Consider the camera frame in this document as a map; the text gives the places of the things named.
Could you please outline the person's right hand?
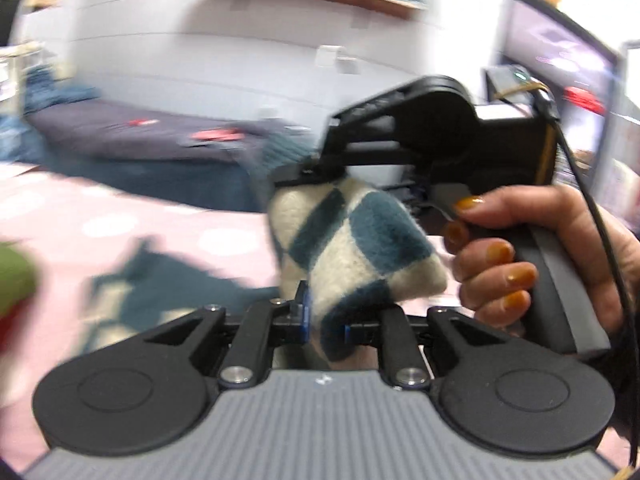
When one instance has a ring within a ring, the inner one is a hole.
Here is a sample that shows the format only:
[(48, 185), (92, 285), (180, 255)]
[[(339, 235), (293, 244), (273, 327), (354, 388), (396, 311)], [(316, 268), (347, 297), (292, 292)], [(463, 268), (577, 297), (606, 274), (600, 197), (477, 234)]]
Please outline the person's right hand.
[(623, 327), (620, 296), (587, 204), (566, 185), (506, 186), (462, 198), (457, 220), (446, 225), (445, 246), (454, 255), (452, 274), (463, 307), (497, 328), (514, 324), (532, 304), (530, 291), (541, 277), (536, 266), (515, 260), (512, 243), (498, 237), (514, 226), (542, 226), (553, 232), (588, 292), (597, 319), (609, 335)]

